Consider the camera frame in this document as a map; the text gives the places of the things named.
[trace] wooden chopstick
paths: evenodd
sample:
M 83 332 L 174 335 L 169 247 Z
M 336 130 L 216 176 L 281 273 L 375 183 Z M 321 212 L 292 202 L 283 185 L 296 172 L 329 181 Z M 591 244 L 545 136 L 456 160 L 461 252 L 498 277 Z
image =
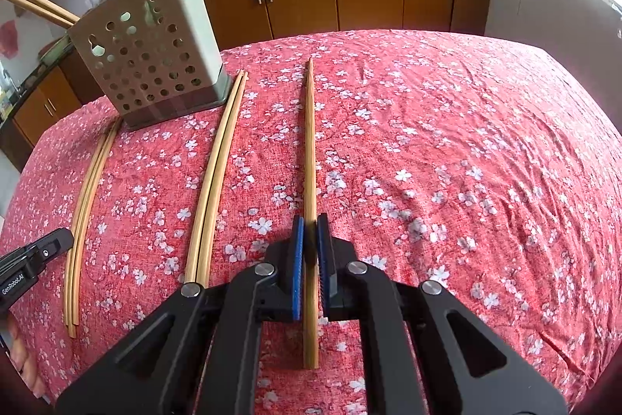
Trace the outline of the wooden chopstick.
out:
M 67 19 L 62 18 L 61 16 L 55 15 L 55 13 L 51 13 L 48 10 L 42 8 L 41 6 L 37 6 L 36 4 L 27 1 L 27 0 L 7 0 L 15 4 L 15 6 L 19 6 L 24 10 L 29 11 L 30 13 L 34 13 L 41 18 L 45 18 L 47 21 L 52 22 L 55 25 L 58 25 L 64 29 L 69 29 L 73 23 Z
M 80 194 L 78 195 L 78 200 L 76 202 L 76 208 L 73 212 L 72 217 L 72 228 L 71 232 L 73 234 L 73 248 L 67 252 L 67 259 L 65 262 L 65 292 L 63 294 L 63 321 L 65 325 L 69 325 L 71 323 L 70 319 L 70 308 L 71 304 L 71 291 L 69 290 L 71 286 L 70 280 L 73 277 L 73 266 L 74 266 L 74 253 L 76 246 L 76 231 L 80 228 L 80 221 L 82 220 L 82 207 L 84 206 L 84 196 L 86 195 L 86 189 L 88 188 L 89 182 L 93 176 L 93 172 L 95 170 L 95 166 L 97 165 L 97 161 L 100 158 L 101 150 L 104 147 L 104 142 L 106 140 L 107 133 L 104 132 L 100 136 L 99 141 L 97 141 L 97 146 L 95 147 L 95 151 L 93 152 L 93 156 L 91 157 L 91 162 L 86 169 L 84 181 L 82 182 L 82 188 L 80 188 Z
M 318 265 L 315 249 L 317 201 L 315 181 L 315 91 L 313 83 L 313 59 L 307 69 L 307 94 L 305 101 L 305 245 L 304 256 L 304 308 L 302 313 L 303 367 L 319 367 L 317 338 L 318 316 Z
M 61 8 L 60 6 L 54 4 L 50 0 L 27 0 L 27 1 L 30 1 L 33 4 L 36 4 L 42 7 L 43 9 L 46 9 L 47 11 L 53 13 L 54 15 L 60 16 L 60 18 L 64 18 L 67 21 L 70 21 L 72 23 L 76 23 L 80 19 L 79 16 L 74 15 L 72 12 L 69 12 L 64 8 Z
M 225 179 L 229 150 L 231 149 L 233 133 L 238 121 L 239 108 L 242 103 L 247 79 L 248 73 L 245 72 L 239 84 L 231 114 L 229 115 L 225 135 L 223 136 L 223 143 L 220 147 L 218 161 L 214 171 L 214 179 L 211 183 L 210 198 L 207 203 L 205 220 L 203 222 L 203 233 L 201 234 L 201 247 L 198 255 L 197 283 L 203 285 L 203 287 L 207 287 L 210 281 L 211 252 L 214 246 L 214 233 L 218 205 L 220 204 L 220 194 L 223 189 L 223 180 Z
M 244 71 L 238 73 L 238 77 L 234 81 L 231 92 L 229 93 L 229 99 L 223 110 L 223 116 L 220 119 L 220 125 L 214 136 L 214 143 L 211 146 L 210 159 L 205 169 L 205 176 L 203 177 L 203 185 L 201 187 L 201 194 L 198 198 L 197 211 L 195 211 L 195 219 L 192 225 L 192 234 L 190 236 L 190 247 L 188 249 L 188 259 L 186 260 L 186 272 L 183 281 L 196 282 L 197 281 L 197 263 L 198 253 L 201 246 L 201 237 L 203 235 L 203 222 L 205 220 L 205 211 L 207 210 L 207 201 L 210 197 L 211 184 L 214 179 L 214 171 L 216 169 L 216 163 L 218 161 L 218 154 L 223 143 L 223 137 L 225 136 L 225 130 L 229 117 L 231 116 L 231 110 L 233 103 L 235 102 L 239 85 L 242 82 Z
M 108 159 L 108 154 L 113 146 L 114 139 L 119 132 L 119 127 L 122 124 L 122 119 L 117 119 L 111 129 L 108 131 L 104 146 L 101 150 L 100 157 L 93 171 L 91 180 L 89 181 L 88 188 L 86 189 L 84 196 L 84 207 L 82 208 L 82 221 L 80 222 L 80 228 L 76 230 L 78 236 L 77 242 L 73 249 L 75 250 L 75 259 L 73 262 L 73 273 L 70 287 L 70 297 L 72 298 L 71 307 L 71 323 L 72 325 L 79 325 L 80 323 L 80 271 L 82 270 L 82 253 L 84 250 L 84 241 L 86 237 L 86 230 L 88 229 L 88 222 L 91 215 L 91 208 L 95 200 L 95 194 L 97 194 L 97 187 L 100 183 L 101 174 L 104 171 L 104 166 Z

